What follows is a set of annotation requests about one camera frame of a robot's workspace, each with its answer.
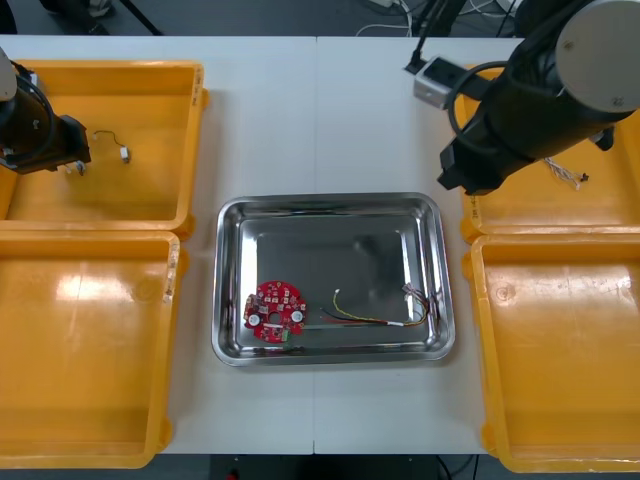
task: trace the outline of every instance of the tray rim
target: tray rim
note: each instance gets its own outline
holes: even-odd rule
[[[416,353],[416,352],[389,352],[385,353],[385,359],[380,359],[380,354],[376,353],[360,353],[360,354],[335,354],[335,355],[319,355],[314,357],[313,362],[308,363],[300,363],[299,358],[295,355],[291,356],[281,356],[274,358],[263,358],[261,362],[254,363],[251,359],[244,358],[235,358],[227,355],[219,346],[216,341],[216,334],[218,333],[220,321],[220,312],[219,305],[223,301],[222,299],[222,272],[220,265],[224,262],[223,258],[223,250],[225,244],[222,243],[224,241],[224,219],[227,212],[233,208],[235,205],[248,203],[248,202],[256,202],[256,201],[269,201],[269,202],[292,202],[292,201],[305,201],[310,202],[314,201],[314,199],[322,199],[322,201],[326,202],[344,202],[345,199],[359,199],[366,200],[367,198],[380,200],[381,196],[389,196],[395,199],[418,199],[420,201],[425,202],[429,208],[433,212],[433,219],[435,225],[435,238],[437,241],[437,248],[439,250],[439,258],[441,260],[441,278],[443,285],[447,288],[447,295],[445,295],[444,303],[447,309],[447,314],[450,320],[448,321],[448,332],[449,337],[447,342],[442,346],[438,352],[441,352],[440,355],[434,356],[432,358],[424,358],[424,353]],[[216,241],[216,257],[215,257],[215,277],[214,277],[214,292],[213,292],[213,312],[211,319],[211,344],[213,351],[215,352],[218,359],[220,359],[226,365],[232,367],[247,367],[257,366],[257,367],[273,367],[273,366],[283,366],[283,365],[298,365],[301,367],[308,365],[322,365],[322,364],[341,364],[341,363],[387,363],[391,361],[411,361],[411,360],[420,360],[420,361],[439,361],[446,357],[451,350],[453,349],[453,345],[455,343],[456,337],[456,327],[455,327],[455,313],[453,309],[453,299],[451,292],[451,283],[449,278],[449,266],[447,263],[447,255],[446,248],[444,243],[444,230],[442,227],[442,216],[440,214],[440,209],[438,205],[427,195],[419,192],[367,192],[367,193],[312,193],[312,194],[293,194],[293,195],[264,195],[264,196],[242,196],[233,198],[221,207],[220,212],[218,214],[217,219],[217,241]]]

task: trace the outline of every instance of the small electronic part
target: small electronic part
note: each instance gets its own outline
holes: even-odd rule
[[[267,343],[285,343],[304,330],[306,303],[293,285],[266,282],[249,295],[244,307],[245,327]]]
[[[93,139],[97,140],[98,139],[98,134],[99,133],[106,133],[111,135],[111,137],[113,138],[113,143],[115,143],[116,145],[118,145],[120,147],[120,159],[122,160],[123,163],[129,163],[131,161],[131,153],[129,151],[129,147],[127,147],[125,144],[120,143],[118,141],[118,137],[116,137],[116,133],[112,130],[96,130],[95,132],[93,132]]]

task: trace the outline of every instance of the table surface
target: table surface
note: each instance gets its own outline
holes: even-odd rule
[[[484,420],[459,192],[436,178],[445,114],[412,96],[415,39],[2,36],[16,59],[189,59],[205,67],[166,452],[479,453]],[[506,59],[517,41],[433,39],[425,57]],[[440,206],[457,329],[440,362],[228,367],[211,348],[215,224],[242,195],[422,192]]]

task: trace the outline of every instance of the metal tray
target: metal tray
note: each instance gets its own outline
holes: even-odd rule
[[[302,335],[270,344],[244,326],[247,297],[266,281],[295,285],[307,302]],[[425,292],[428,321],[402,328],[336,325],[331,308],[406,322],[402,286]],[[437,360],[455,326],[440,212],[417,193],[296,195],[232,200],[218,217],[212,329],[218,357],[233,366]]]

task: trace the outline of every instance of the yellow bin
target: yellow bin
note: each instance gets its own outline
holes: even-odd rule
[[[138,468],[169,442],[170,232],[0,235],[0,468]]]
[[[194,229],[191,197],[204,71],[192,62],[24,61],[58,115],[87,128],[92,161],[80,176],[0,169],[0,231]],[[124,164],[117,141],[129,148]]]
[[[515,472],[640,471],[640,235],[486,235],[463,270],[489,453]]]
[[[494,71],[486,76],[496,75]],[[476,107],[477,102],[467,97],[458,100],[461,124]],[[471,243],[485,234],[640,233],[640,116],[634,114],[616,126],[610,151],[602,152],[587,140],[554,161],[587,173],[589,181],[576,191],[544,162],[537,162],[509,176],[488,195],[463,193],[464,238]]]

